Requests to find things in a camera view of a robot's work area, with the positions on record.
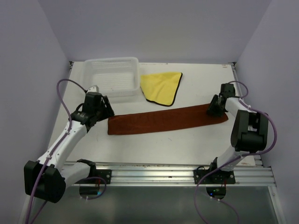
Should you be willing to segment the yellow towel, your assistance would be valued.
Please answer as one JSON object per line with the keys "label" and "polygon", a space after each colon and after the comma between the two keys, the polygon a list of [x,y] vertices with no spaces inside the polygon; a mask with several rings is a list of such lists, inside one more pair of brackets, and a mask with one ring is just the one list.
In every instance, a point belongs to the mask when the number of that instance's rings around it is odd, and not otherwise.
{"label": "yellow towel", "polygon": [[141,75],[140,87],[148,102],[170,107],[175,102],[182,77],[181,72]]}

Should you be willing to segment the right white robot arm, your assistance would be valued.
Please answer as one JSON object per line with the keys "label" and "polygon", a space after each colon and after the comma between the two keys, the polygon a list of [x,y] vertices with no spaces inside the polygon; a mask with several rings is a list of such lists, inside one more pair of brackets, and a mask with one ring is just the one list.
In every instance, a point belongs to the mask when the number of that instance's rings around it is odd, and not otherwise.
{"label": "right white robot arm", "polygon": [[227,112],[234,116],[235,121],[230,146],[210,164],[208,178],[213,183],[223,180],[225,172],[233,171],[247,154],[263,151],[267,145],[269,120],[261,112],[245,105],[243,99],[236,96],[232,83],[221,85],[220,93],[213,96],[207,109],[208,115],[218,118]]}

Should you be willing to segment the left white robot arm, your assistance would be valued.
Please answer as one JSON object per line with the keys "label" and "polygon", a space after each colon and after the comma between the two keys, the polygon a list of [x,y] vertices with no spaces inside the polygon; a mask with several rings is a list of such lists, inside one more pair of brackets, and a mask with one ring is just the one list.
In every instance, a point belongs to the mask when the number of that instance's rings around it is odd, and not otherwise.
{"label": "left white robot arm", "polygon": [[59,138],[37,161],[28,161],[24,166],[25,192],[45,201],[57,203],[65,190],[84,180],[92,183],[97,178],[96,165],[79,159],[69,168],[63,168],[66,159],[79,141],[97,122],[114,116],[107,96],[87,92],[81,110],[70,114],[67,125]]}

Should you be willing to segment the brown towel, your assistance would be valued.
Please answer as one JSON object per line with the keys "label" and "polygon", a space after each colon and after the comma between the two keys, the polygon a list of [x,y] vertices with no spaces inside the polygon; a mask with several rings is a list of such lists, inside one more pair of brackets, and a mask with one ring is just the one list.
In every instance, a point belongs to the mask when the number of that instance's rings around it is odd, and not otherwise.
{"label": "brown towel", "polygon": [[132,135],[175,131],[228,121],[226,114],[207,114],[208,104],[155,112],[117,115],[108,119],[108,135]]}

